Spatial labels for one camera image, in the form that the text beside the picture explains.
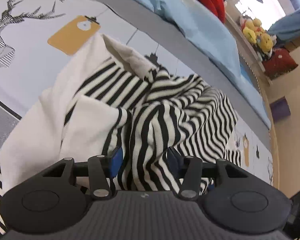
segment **black and white striped cloth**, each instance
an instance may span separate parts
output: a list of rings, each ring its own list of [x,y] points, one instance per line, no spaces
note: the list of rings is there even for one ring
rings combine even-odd
[[[117,189],[178,192],[181,181],[170,170],[169,147],[180,156],[196,156],[212,163],[226,158],[241,165],[240,151],[226,148],[237,121],[233,107],[225,94],[196,74],[177,77],[153,65],[140,78],[109,57],[85,79],[69,102],[60,144],[67,137],[83,95],[118,109],[118,118],[101,146],[104,155],[122,147],[123,165],[114,179]],[[209,183],[210,178],[202,178],[202,193]],[[5,231],[0,217],[0,236]]]

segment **deer drawing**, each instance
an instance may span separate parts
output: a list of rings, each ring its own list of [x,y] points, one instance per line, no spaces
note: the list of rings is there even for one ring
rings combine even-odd
[[[18,16],[12,16],[11,11],[13,10],[13,8],[16,7],[16,5],[18,5],[22,1],[23,0],[8,0],[8,2],[7,2],[8,8],[2,13],[1,19],[0,19],[0,33],[9,24],[21,23],[27,18],[46,20],[46,19],[53,19],[53,18],[57,18],[57,17],[61,17],[61,16],[65,15],[65,14],[53,15],[55,12],[55,6],[56,6],[56,1],[55,1],[53,4],[52,10],[47,13],[38,14],[38,12],[41,9],[41,6],[39,6],[32,13],[22,13]],[[12,47],[6,45],[0,36],[0,68],[9,67],[11,60],[13,59],[14,53],[15,53],[15,50]]]

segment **ribbed gray surface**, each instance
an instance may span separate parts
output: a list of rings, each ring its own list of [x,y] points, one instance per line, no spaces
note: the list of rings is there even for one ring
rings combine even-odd
[[[9,231],[3,240],[288,240],[280,232],[243,236],[211,223],[194,202],[172,192],[119,191],[109,201],[95,202],[87,215],[64,231],[44,236]]]

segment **wall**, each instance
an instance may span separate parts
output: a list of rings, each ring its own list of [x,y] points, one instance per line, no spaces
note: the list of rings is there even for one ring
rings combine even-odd
[[[300,47],[290,53],[299,66],[273,81],[271,101],[285,96],[291,116],[275,124],[279,147],[280,186],[288,197],[300,190]]]
[[[226,5],[226,12],[227,14],[231,17],[234,22],[237,22],[237,20],[242,16],[240,11],[236,8],[234,3],[232,1],[227,0],[227,5]]]

